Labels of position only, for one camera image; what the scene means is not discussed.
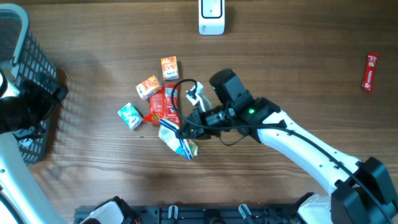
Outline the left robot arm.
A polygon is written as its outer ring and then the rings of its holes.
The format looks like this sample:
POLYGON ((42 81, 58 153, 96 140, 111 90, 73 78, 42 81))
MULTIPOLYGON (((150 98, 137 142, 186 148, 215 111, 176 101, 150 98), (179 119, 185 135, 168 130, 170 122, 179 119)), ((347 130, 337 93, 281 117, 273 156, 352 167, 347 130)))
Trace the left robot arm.
MULTIPOLYGON (((64 223, 32 177, 12 132, 1 134, 1 203, 16 223, 64 223)), ((140 220, 120 198, 90 211, 81 224, 137 224, 140 220)))

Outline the red Nescafe coffee stick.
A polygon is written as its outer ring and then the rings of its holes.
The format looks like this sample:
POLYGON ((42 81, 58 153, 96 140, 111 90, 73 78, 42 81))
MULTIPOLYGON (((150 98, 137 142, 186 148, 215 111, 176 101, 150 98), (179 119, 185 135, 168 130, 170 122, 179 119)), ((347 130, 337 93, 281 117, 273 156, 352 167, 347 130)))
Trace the red Nescafe coffee stick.
POLYGON ((373 80, 376 72, 376 65, 378 60, 378 54, 369 52, 367 61, 366 61, 366 68, 364 73, 364 79, 362 82, 362 88, 364 91, 370 93, 373 90, 373 80))

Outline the yellow chips bag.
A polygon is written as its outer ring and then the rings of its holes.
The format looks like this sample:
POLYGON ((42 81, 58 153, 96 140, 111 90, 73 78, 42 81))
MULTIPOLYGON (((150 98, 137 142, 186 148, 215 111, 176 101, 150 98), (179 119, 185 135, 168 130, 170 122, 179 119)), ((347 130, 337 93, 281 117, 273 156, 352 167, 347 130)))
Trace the yellow chips bag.
POLYGON ((198 146, 190 139, 177 138, 179 127, 167 119, 160 120, 158 137, 176 154, 192 160, 198 155, 198 146))

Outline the red snack packet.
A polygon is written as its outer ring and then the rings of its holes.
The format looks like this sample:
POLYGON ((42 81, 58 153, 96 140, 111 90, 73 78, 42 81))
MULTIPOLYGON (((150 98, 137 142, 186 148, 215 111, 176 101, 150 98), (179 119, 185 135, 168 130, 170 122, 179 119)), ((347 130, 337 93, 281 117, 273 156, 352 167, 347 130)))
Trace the red snack packet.
POLYGON ((167 119, 177 126, 180 118, 172 106, 172 90, 174 83, 164 84, 162 89, 149 98, 150 113, 144 116, 148 123, 160 124, 161 119, 167 119))

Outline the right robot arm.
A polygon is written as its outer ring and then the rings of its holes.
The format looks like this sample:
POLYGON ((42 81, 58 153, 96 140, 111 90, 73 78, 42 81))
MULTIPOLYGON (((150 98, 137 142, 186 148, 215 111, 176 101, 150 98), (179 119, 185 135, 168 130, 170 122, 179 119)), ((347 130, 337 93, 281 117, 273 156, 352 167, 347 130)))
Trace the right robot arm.
POLYGON ((362 161, 340 152, 294 122, 266 98, 254 98, 231 69, 210 78, 220 105, 200 105, 199 84, 187 91, 194 105, 177 131, 180 139, 209 139, 237 130, 243 137, 271 147, 326 191, 309 193, 293 209, 291 219, 304 223, 391 223, 397 215, 397 191, 386 166, 375 157, 362 161))

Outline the orange Kleenex Cherish pack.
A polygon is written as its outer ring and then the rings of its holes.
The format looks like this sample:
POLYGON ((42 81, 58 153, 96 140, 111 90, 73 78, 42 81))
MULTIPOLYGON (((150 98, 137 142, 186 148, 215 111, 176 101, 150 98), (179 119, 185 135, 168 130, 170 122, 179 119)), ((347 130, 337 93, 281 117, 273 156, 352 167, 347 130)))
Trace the orange Kleenex Cherish pack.
POLYGON ((138 95, 142 100, 148 99, 161 89, 162 86, 160 85, 155 75, 149 77, 148 79, 144 80, 142 83, 136 86, 138 95))

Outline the orange Kleenex Enjoy pack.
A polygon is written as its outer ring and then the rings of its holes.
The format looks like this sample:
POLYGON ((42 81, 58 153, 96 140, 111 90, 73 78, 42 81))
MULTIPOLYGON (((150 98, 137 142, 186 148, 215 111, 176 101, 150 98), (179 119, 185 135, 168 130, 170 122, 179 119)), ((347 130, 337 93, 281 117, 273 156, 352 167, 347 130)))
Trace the orange Kleenex Enjoy pack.
POLYGON ((179 79, 176 56, 161 58, 162 76, 165 81, 179 79))

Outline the teal Kleenex tissue pack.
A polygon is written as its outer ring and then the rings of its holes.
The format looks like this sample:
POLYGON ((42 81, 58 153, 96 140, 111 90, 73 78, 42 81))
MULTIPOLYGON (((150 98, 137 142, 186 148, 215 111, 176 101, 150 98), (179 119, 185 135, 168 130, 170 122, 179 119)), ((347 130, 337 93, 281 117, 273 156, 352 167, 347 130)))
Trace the teal Kleenex tissue pack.
POLYGON ((131 131, 135 130, 143 122, 143 117, 140 112, 131 103, 127 103, 123 106, 118 111, 118 115, 127 124, 131 131))

